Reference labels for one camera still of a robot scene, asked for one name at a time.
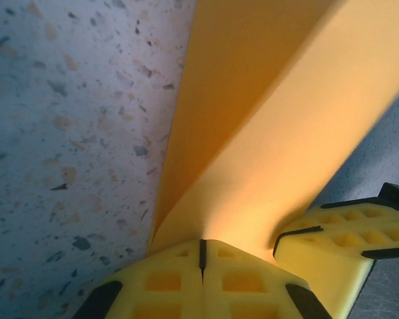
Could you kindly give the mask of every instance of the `yellow foam sheet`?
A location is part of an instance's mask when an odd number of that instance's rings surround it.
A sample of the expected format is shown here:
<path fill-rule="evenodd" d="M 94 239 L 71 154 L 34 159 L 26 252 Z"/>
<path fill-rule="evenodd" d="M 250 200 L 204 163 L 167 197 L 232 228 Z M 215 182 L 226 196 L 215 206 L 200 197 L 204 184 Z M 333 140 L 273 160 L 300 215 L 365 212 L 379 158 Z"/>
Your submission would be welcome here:
<path fill-rule="evenodd" d="M 399 0 L 198 0 L 149 253 L 271 259 L 399 92 Z"/>

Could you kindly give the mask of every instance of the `speckled stone countertop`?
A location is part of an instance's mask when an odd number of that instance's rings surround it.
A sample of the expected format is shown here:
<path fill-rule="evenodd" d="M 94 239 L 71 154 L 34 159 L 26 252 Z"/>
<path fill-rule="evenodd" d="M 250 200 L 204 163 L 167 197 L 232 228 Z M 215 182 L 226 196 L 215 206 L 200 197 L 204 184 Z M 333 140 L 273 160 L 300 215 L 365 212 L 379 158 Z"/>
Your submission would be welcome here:
<path fill-rule="evenodd" d="M 193 0 L 0 0 L 0 319 L 143 256 Z"/>

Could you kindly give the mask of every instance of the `terrazzo surface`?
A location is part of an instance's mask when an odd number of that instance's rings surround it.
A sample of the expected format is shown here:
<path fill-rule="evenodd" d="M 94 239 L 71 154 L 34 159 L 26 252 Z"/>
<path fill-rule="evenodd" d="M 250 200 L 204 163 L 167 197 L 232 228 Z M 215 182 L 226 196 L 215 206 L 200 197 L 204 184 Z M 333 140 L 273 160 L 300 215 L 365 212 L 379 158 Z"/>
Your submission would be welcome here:
<path fill-rule="evenodd" d="M 0 319 L 142 258 L 193 0 L 0 0 Z M 317 198 L 399 183 L 399 98 Z"/>

